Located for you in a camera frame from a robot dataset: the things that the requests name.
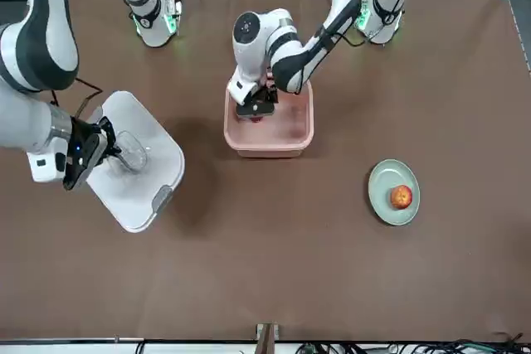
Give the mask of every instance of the cable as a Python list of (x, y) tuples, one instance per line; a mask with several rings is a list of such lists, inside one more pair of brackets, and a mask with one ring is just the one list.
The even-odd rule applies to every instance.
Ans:
[(101, 93), (103, 93), (103, 90), (100, 89), (98, 86), (96, 85), (92, 85), (91, 83), (87, 82), (86, 80), (82, 80), (81, 78), (76, 78), (76, 80), (78, 82), (80, 82), (81, 84), (85, 85), (85, 86), (88, 86), (90, 87), (91, 89), (93, 89), (95, 92), (92, 93), (91, 95), (88, 95), (87, 97), (85, 97), (85, 99), (83, 100), (83, 102), (81, 103), (80, 105), (80, 108), (77, 109), (76, 111), (76, 114), (74, 115), (75, 118), (79, 118), (81, 113), (83, 112), (83, 110), (85, 109), (85, 107), (87, 106), (87, 104), (94, 98), (96, 97), (97, 95), (100, 95)]
[(295, 354), (339, 354), (338, 350), (331, 344), (320, 344), (320, 343), (302, 343)]
[(529, 345), (517, 343), (521, 337), (522, 334), (519, 333), (513, 338), (509, 337), (507, 341), (502, 343), (474, 342), (467, 339), (460, 339), (448, 343), (425, 343), (416, 345), (412, 354), (414, 354), (415, 350), (419, 347), (425, 347), (422, 351), (424, 354), (434, 354), (435, 352), (440, 352), (442, 354), (464, 354), (463, 350), (466, 348), (473, 348), (475, 350), (495, 354), (524, 354), (529, 349)]
[(404, 344), (401, 348), (400, 348), (400, 351), (398, 352), (398, 354), (402, 354), (404, 352), (404, 349), (407, 347), (407, 344)]
[(386, 27), (386, 26), (389, 26), (391, 24), (393, 24), (395, 22), (395, 20), (397, 19), (397, 17), (394, 15), (394, 12), (397, 10), (397, 6), (398, 6), (398, 3), (400, 2), (401, 0), (397, 0), (395, 2), (395, 5), (393, 6), (392, 10), (389, 12), (389, 14), (386, 15), (386, 21), (382, 21), (383, 25)]
[(341, 37), (341, 39), (346, 41), (348, 43), (348, 45), (351, 46), (351, 47), (360, 47), (360, 46), (363, 46), (365, 44), (365, 41), (360, 41), (359, 43), (352, 43), (343, 33), (336, 32), (336, 33), (333, 34), (333, 36)]
[(146, 347), (146, 341), (143, 340), (136, 345), (134, 349), (134, 354), (144, 354), (144, 348)]
[(56, 107), (58, 107), (59, 106), (59, 101), (57, 101), (57, 96), (56, 96), (56, 91), (55, 90), (51, 91), (51, 97), (53, 98), (53, 100), (50, 102), (50, 104), (55, 105)]

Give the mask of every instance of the table surface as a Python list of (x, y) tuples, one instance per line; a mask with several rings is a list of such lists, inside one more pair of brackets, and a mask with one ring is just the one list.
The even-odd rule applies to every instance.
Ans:
[[(88, 187), (33, 183), (0, 151), (0, 337), (493, 340), (531, 333), (530, 79), (509, 3), (407, 0), (385, 47), (341, 43), (312, 76), (302, 158), (245, 160), (223, 138), (245, 10), (289, 9), (304, 39), (329, 0), (184, 0), (149, 49), (121, 0), (71, 0), (80, 77), (129, 90), (185, 152), (182, 185), (143, 233)], [(74, 111), (90, 90), (59, 94)], [(378, 221), (371, 168), (406, 162), (422, 199)]]

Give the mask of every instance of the pink plastic container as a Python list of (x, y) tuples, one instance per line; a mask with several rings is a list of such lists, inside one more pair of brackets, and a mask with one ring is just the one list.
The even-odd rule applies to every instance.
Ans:
[(225, 93), (225, 140), (244, 158), (295, 158), (314, 137), (314, 96), (309, 81), (300, 95), (279, 91), (275, 113), (259, 122), (236, 116), (236, 102)]

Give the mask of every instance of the light green plate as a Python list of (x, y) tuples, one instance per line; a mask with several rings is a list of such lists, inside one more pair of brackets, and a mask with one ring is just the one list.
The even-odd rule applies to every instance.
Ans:
[[(411, 188), (413, 201), (401, 211), (391, 205), (391, 190), (400, 185)], [(368, 179), (368, 197), (374, 211), (386, 223), (405, 225), (413, 220), (421, 203), (421, 189), (412, 170), (405, 163), (386, 159), (376, 165)]]

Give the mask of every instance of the apple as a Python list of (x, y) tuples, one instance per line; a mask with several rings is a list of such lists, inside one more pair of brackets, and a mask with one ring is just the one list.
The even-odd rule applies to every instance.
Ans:
[(395, 209), (406, 209), (412, 201), (413, 193), (408, 186), (396, 186), (391, 190), (391, 204)]

